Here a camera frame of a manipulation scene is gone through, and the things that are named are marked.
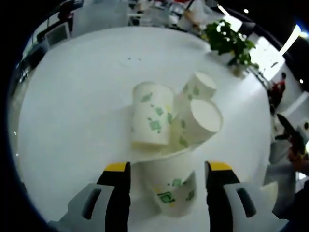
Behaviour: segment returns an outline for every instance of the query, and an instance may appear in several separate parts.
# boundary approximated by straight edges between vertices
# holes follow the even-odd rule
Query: potted plant
[[[232,66],[233,73],[239,76],[247,67],[256,69],[259,65],[252,63],[249,51],[255,48],[252,41],[246,36],[231,29],[231,24],[225,20],[207,25],[202,38],[211,46],[212,51],[217,51],[218,55],[230,54],[228,66]]]

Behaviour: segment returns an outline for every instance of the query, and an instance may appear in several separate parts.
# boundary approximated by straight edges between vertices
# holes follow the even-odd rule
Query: white table
[[[244,80],[216,63],[209,46],[169,29],[129,27],[86,34],[49,51],[38,65],[20,113],[18,153],[23,180],[47,220],[59,220],[67,203],[106,165],[126,160],[110,149],[104,114],[131,105],[132,88],[145,80],[181,90],[194,71],[207,72],[218,90],[222,130],[194,155],[197,203],[182,219],[156,215],[140,201],[132,174],[129,231],[208,231],[205,160],[228,163],[241,181],[263,182],[270,148],[267,94],[253,75]]]

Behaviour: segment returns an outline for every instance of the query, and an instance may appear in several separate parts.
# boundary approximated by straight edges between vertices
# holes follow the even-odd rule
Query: cup rim
[[[211,79],[211,80],[213,81],[213,83],[214,83],[214,87],[211,87],[211,86],[208,86],[208,87],[211,88],[211,89],[213,89],[215,92],[218,90],[217,83],[216,83],[216,81],[213,79],[213,77],[212,77],[210,74],[208,74],[207,72],[198,70],[198,71],[195,71],[195,72],[194,72],[194,77],[196,77],[196,78],[198,78],[198,77],[197,77],[197,73],[201,73],[201,74],[204,74],[204,75],[208,76],[209,79]]]
[[[149,159],[149,160],[141,160],[141,161],[138,161],[138,163],[146,163],[146,162],[165,160],[165,159],[169,159],[169,158],[172,158],[172,157],[175,157],[175,156],[183,155],[184,153],[187,153],[186,155],[189,156],[190,154],[188,154],[188,153],[192,153],[194,150],[195,150],[194,147],[188,147],[188,148],[183,149],[181,151],[173,152],[173,153],[170,153],[170,154],[167,154],[167,155],[162,155],[162,153],[161,153],[159,156],[157,156],[155,158],[152,158],[152,159]]]
[[[163,85],[163,84],[159,84],[159,83],[157,83],[157,82],[153,82],[153,81],[143,81],[143,82],[141,82],[141,83],[135,85],[134,88],[133,88],[133,90],[132,90],[132,93],[134,94],[135,91],[136,91],[136,89],[137,89],[138,87],[143,86],[143,85],[145,85],[145,84],[152,84],[152,85],[157,85],[157,86],[162,86],[162,87],[168,88],[168,89],[169,89],[170,91],[172,91],[172,93],[175,95],[175,91],[174,91],[172,88],[170,88],[170,87],[168,87],[168,86],[166,86],[166,85]]]
[[[220,111],[220,109],[219,109],[219,107],[218,107],[211,99],[192,99],[192,100],[190,101],[190,111],[191,111],[192,114],[193,114],[193,112],[192,112],[192,110],[191,110],[191,104],[192,104],[193,101],[204,101],[204,102],[207,102],[207,103],[209,103],[210,105],[212,105],[212,106],[215,108],[215,110],[219,113],[219,116],[220,116],[220,127],[219,127],[218,131],[213,131],[213,130],[207,129],[207,130],[209,130],[209,131],[211,131],[211,132],[213,132],[213,133],[218,133],[218,132],[221,130],[221,128],[222,128],[223,119],[224,119],[224,118],[223,118],[223,115],[222,115],[222,113],[221,113],[221,111]]]

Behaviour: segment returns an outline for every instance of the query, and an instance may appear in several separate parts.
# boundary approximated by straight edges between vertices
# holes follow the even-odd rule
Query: person
[[[285,79],[286,73],[282,72],[281,80],[277,83],[273,83],[274,86],[270,90],[271,104],[273,105],[274,110],[276,110],[281,103],[283,93],[285,91]]]
[[[308,130],[309,128],[309,123],[305,122],[304,124],[304,129]],[[301,126],[298,126],[296,128],[296,131],[303,136],[303,139],[308,139],[306,135],[303,134]],[[291,135],[286,131],[286,129],[284,129],[283,134],[277,135],[275,137],[276,140],[288,140],[292,145],[294,145],[295,141],[293,140],[293,138],[291,137]]]
[[[205,0],[189,0],[184,3],[184,12],[179,22],[177,23],[176,29],[184,32],[199,31],[200,25],[205,23],[207,18],[208,8],[205,4]]]
[[[296,172],[301,172],[305,175],[309,175],[309,160],[308,153],[305,158],[302,158],[300,154],[295,153],[293,149],[289,149],[288,158]],[[285,226],[281,232],[298,232],[304,231],[307,227],[308,209],[309,209],[309,181],[306,181],[302,190],[294,196],[294,202],[290,205],[278,218],[289,220],[289,223]]]
[[[58,19],[60,22],[68,22],[69,31],[73,30],[73,14],[71,13],[74,9],[74,1],[66,1],[60,5]]]
[[[281,73],[281,80],[277,83],[274,83],[272,90],[283,93],[285,91],[285,79],[286,79],[286,73],[282,72]]]

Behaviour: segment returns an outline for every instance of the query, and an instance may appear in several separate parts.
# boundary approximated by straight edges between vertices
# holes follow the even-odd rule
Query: paper cup
[[[131,138],[134,145],[168,145],[173,119],[174,92],[156,83],[144,82],[133,89]]]
[[[222,123],[222,114],[211,100],[192,100],[173,121],[174,151],[201,145],[220,130]]]
[[[188,103],[192,99],[208,100],[213,97],[216,90],[217,85],[210,76],[205,73],[195,72],[185,84],[177,99],[182,103]]]
[[[140,164],[146,186],[163,214],[182,217],[196,197],[194,159],[191,150]]]
[[[181,218],[192,212],[197,198],[195,173],[192,173],[185,183],[172,191],[152,192],[154,201],[159,205],[161,212],[169,217]]]

